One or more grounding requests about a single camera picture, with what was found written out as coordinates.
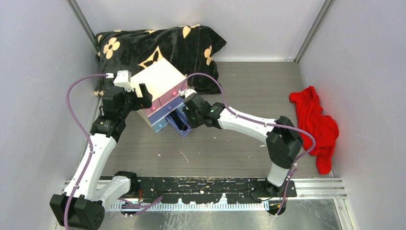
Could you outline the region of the white drawer organizer box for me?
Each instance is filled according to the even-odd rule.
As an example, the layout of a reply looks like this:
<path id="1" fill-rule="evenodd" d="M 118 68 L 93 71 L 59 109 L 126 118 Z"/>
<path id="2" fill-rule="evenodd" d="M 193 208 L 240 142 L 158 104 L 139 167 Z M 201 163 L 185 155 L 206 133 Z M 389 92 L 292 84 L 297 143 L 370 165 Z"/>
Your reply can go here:
<path id="1" fill-rule="evenodd" d="M 142 94 L 139 84 L 144 83 L 147 86 L 149 93 L 153 96 L 152 101 L 154 101 L 155 99 L 158 99 L 165 90 L 183 82 L 185 79 L 185 75 L 163 58 L 132 76 L 131 85 L 135 89 L 137 96 L 141 97 Z M 145 116 L 141 110 L 138 110 L 137 112 L 151 128 L 147 116 Z"/>

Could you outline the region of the black makeup brush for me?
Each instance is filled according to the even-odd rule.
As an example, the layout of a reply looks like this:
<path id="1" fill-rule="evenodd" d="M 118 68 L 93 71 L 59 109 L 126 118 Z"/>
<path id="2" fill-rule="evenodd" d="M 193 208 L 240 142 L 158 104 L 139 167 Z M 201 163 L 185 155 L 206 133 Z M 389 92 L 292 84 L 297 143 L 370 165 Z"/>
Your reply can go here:
<path id="1" fill-rule="evenodd" d="M 170 116 L 172 117 L 174 123 L 176 124 L 179 130 L 186 131 L 188 129 L 188 126 L 181 120 L 181 118 L 176 112 L 171 112 Z"/>

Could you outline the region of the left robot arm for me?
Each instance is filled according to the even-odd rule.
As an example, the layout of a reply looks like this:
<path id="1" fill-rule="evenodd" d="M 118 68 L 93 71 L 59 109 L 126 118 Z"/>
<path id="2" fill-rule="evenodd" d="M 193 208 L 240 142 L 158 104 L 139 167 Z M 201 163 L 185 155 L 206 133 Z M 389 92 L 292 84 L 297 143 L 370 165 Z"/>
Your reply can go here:
<path id="1" fill-rule="evenodd" d="M 59 225 L 65 229 L 99 229 L 107 208 L 123 195 L 128 198 L 137 196 L 140 190 L 137 174 L 128 171 L 118 171 L 101 189 L 97 189 L 97 184 L 126 127 L 126 118 L 132 111 L 150 108 L 152 94 L 143 83 L 139 84 L 139 89 L 129 91 L 111 86 L 101 100 L 100 115 L 90 132 L 86 132 L 87 152 L 62 194 L 54 194 L 50 199 L 50 207 Z"/>

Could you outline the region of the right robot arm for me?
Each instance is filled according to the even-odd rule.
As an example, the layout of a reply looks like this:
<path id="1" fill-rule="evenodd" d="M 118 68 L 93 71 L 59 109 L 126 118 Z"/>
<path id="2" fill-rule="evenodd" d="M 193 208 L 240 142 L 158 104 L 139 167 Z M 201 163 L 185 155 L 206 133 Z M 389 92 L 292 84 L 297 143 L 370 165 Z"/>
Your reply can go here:
<path id="1" fill-rule="evenodd" d="M 266 191 L 273 197 L 284 191 L 289 170 L 303 146 L 303 139 L 289 118 L 266 119 L 227 108 L 223 103 L 209 104 L 194 90 L 180 91 L 179 95 L 192 128 L 204 125 L 233 130 L 263 142 L 271 160 Z"/>

